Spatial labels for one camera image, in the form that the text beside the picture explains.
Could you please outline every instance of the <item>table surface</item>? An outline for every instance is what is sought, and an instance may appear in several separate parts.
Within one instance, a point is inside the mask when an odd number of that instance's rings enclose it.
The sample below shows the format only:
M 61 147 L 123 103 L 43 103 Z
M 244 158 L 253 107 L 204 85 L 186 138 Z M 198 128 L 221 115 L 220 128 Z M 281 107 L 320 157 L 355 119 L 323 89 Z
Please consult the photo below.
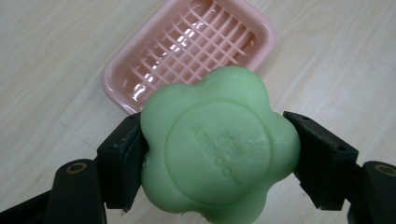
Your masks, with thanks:
M 163 1 L 0 4 L 0 211 L 51 188 L 63 164 L 96 156 L 126 117 L 103 91 L 106 62 Z M 258 75 L 272 108 L 306 115 L 360 151 L 396 164 L 396 2 L 249 0 L 276 28 Z M 347 223 L 320 211 L 294 175 L 275 184 L 257 223 Z M 139 190 L 109 223 L 206 223 L 168 214 Z

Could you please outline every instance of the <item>soap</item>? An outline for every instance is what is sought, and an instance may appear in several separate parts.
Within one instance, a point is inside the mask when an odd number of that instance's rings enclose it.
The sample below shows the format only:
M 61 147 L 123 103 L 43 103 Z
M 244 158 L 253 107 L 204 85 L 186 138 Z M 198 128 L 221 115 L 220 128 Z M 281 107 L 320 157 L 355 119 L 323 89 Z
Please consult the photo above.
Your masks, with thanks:
M 271 110 L 262 80 L 238 66 L 155 91 L 141 128 L 149 146 L 142 168 L 148 199 L 211 223 L 257 219 L 269 188 L 290 175 L 300 155 L 296 130 Z

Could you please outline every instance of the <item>soap dish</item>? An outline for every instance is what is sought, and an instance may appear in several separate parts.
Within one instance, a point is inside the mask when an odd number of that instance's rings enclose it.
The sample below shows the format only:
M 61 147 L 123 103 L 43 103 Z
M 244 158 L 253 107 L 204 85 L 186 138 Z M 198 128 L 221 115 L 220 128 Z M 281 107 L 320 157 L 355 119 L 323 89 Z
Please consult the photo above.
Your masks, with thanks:
M 163 85 L 225 65 L 255 72 L 274 43 L 272 23 L 245 0 L 168 0 L 108 62 L 104 89 L 133 114 Z

